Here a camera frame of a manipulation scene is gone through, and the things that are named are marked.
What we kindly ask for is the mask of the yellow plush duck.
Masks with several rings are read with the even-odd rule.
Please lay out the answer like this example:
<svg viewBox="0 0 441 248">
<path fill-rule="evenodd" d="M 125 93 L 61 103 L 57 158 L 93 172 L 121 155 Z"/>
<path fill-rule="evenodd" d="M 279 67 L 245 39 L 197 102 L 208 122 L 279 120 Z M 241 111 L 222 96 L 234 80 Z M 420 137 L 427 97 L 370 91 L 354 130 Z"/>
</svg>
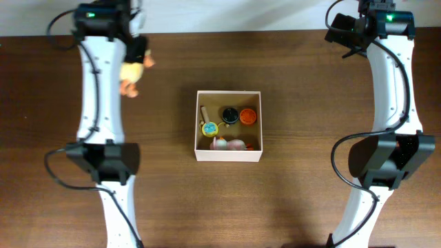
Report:
<svg viewBox="0 0 441 248">
<path fill-rule="evenodd" d="M 152 57 L 150 49 L 145 51 L 144 59 L 139 62 L 126 63 L 124 62 L 120 72 L 120 94 L 129 98 L 134 98 L 139 95 L 136 88 L 136 83 L 142 77 L 145 69 L 152 67 L 155 61 Z"/>
</svg>

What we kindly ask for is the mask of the yellow rattle drum toy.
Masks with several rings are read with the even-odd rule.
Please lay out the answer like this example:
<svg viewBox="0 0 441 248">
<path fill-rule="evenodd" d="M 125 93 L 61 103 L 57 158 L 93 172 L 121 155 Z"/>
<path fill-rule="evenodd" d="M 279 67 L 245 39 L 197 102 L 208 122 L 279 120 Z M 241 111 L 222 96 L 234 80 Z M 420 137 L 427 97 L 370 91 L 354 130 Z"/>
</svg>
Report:
<svg viewBox="0 0 441 248">
<path fill-rule="evenodd" d="M 200 123 L 200 130 L 202 134 L 208 138 L 215 137 L 219 133 L 219 126 L 224 125 L 226 128 L 229 127 L 229 124 L 226 122 L 215 123 L 209 119 L 209 115 L 207 112 L 207 108 L 205 106 L 201 106 L 201 114 L 203 117 L 202 122 Z"/>
</svg>

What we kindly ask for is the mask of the black round disc toy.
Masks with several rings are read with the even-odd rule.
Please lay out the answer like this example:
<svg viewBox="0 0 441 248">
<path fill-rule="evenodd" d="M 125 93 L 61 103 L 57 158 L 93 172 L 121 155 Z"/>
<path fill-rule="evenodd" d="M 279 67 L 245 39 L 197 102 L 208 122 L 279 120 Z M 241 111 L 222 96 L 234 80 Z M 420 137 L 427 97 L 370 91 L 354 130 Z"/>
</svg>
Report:
<svg viewBox="0 0 441 248">
<path fill-rule="evenodd" d="M 226 124 L 235 124 L 239 120 L 239 112 L 233 107 L 228 107 L 223 110 L 221 117 Z"/>
</svg>

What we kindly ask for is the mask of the white duck toy pink hat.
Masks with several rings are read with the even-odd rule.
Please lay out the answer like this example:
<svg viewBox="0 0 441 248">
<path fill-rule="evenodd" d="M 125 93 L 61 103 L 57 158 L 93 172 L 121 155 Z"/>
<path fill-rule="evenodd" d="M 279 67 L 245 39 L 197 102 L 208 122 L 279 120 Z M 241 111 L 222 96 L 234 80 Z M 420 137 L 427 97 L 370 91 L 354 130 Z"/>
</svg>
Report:
<svg viewBox="0 0 441 248">
<path fill-rule="evenodd" d="M 222 151 L 253 151 L 254 147 L 252 144 L 246 144 L 244 141 L 239 139 L 233 139 L 230 141 L 225 140 L 223 137 L 214 137 L 209 148 L 211 150 L 222 150 Z"/>
</svg>

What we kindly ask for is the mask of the orange round disc toy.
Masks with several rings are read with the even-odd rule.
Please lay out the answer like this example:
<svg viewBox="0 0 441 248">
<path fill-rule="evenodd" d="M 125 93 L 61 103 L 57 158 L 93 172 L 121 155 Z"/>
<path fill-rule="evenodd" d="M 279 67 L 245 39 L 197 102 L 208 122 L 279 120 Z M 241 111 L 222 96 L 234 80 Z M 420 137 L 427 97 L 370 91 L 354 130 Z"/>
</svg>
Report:
<svg viewBox="0 0 441 248">
<path fill-rule="evenodd" d="M 253 125 L 257 117 L 257 113 L 251 108 L 245 108 L 239 114 L 239 120 L 243 125 Z"/>
</svg>

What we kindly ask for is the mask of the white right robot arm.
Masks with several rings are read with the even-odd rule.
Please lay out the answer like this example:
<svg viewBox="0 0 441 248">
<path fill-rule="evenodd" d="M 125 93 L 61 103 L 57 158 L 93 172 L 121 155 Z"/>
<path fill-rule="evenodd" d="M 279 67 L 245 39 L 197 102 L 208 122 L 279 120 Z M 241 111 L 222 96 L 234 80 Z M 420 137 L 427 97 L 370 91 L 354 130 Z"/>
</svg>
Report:
<svg viewBox="0 0 441 248">
<path fill-rule="evenodd" d="M 370 132 L 350 134 L 351 187 L 342 220 L 328 237 L 328 247 L 367 247 L 380 211 L 403 180 L 408 179 L 435 150 L 435 138 L 423 132 L 413 94 L 412 56 L 415 27 L 411 12 L 364 9 L 354 18 L 337 14 L 326 40 L 365 55 L 371 66 L 374 121 Z"/>
</svg>

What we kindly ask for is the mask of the pink square wooden box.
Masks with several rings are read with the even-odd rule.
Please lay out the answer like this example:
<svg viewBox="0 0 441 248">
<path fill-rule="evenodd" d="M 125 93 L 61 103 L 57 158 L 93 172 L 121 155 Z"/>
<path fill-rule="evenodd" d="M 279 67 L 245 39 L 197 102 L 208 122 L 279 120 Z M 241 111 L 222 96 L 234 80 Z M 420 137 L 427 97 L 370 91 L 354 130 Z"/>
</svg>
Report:
<svg viewBox="0 0 441 248">
<path fill-rule="evenodd" d="M 235 124 L 219 126 L 217 138 L 223 137 L 230 141 L 239 139 L 246 144 L 252 144 L 253 151 L 222 151 L 209 148 L 214 137 L 204 136 L 200 130 L 203 120 L 201 106 L 207 108 L 209 119 L 215 123 L 224 122 L 222 112 L 225 108 L 233 107 L 240 113 L 245 108 L 251 108 L 257 113 L 253 125 L 243 125 L 240 120 Z M 196 120 L 194 135 L 194 153 L 196 160 L 201 162 L 258 162 L 263 153 L 263 129 L 261 114 L 261 94 L 258 91 L 220 91 L 199 90 L 196 94 Z"/>
</svg>

